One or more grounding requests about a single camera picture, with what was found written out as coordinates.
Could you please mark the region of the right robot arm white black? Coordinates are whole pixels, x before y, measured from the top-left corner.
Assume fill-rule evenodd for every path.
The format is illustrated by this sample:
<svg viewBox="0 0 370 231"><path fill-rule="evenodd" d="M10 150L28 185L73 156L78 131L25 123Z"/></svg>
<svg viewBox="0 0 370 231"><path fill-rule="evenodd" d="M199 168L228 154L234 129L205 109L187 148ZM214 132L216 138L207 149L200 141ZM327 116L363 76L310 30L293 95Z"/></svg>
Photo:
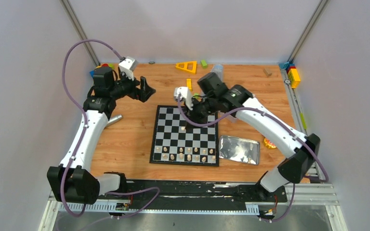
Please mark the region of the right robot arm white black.
<svg viewBox="0 0 370 231"><path fill-rule="evenodd" d="M187 87L174 90L178 105L185 105L180 113L189 125L207 127L207 117L222 112L252 126L269 139L285 156L273 170L264 173L256 187L257 197L268 201L275 191L288 183L299 183L312 166L318 162L320 138L316 134L305 135L267 110L254 95L241 85L228 88L219 76L210 72L197 81L203 91L201 100L196 99Z"/></svg>

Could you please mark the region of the folding chess board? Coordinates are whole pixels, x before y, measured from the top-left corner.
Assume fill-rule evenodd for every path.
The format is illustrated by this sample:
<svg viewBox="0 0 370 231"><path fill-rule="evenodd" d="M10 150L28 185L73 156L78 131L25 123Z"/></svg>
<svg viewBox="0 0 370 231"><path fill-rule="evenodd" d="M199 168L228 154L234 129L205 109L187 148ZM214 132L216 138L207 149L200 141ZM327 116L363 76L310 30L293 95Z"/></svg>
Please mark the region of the folding chess board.
<svg viewBox="0 0 370 231"><path fill-rule="evenodd" d="M185 126L186 120L181 116L177 106L173 105L158 105L156 110L156 119L154 125L153 141L150 151L149 162L152 164L174 164L188 166L219 166L219 125L214 124L208 127L201 127L194 132L181 131L181 127ZM164 152L163 147L167 147L168 151ZM184 159L179 158L179 148L183 148L182 154ZM191 148L191 153L187 153L187 148ZM207 153L203 154L202 150L207 149ZM209 149L214 149L213 154L209 154ZM163 160L162 154L167 154L168 159ZM175 156L174 160L170 159L170 155ZM192 155L192 161L187 161L187 155ZM199 160L195 160L194 156L198 155ZM202 162L202 157L207 157L206 162ZM212 161L211 157L216 156L216 161Z"/></svg>

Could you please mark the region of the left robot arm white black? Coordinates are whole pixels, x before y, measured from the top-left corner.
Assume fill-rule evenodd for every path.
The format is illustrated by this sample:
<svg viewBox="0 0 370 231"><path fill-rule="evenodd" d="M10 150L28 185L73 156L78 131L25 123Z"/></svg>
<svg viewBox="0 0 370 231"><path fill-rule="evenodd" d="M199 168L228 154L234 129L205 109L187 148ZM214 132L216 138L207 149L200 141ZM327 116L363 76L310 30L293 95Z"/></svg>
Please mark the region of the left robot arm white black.
<svg viewBox="0 0 370 231"><path fill-rule="evenodd" d="M80 107L82 119L69 151L57 167L49 167L48 182L57 201L92 205L100 195L110 192L122 199L128 194L123 173L91 174L91 163L99 138L110 121L116 101L123 97L146 102L156 90L144 76L129 78L118 68L99 67L93 71L93 86Z"/></svg>

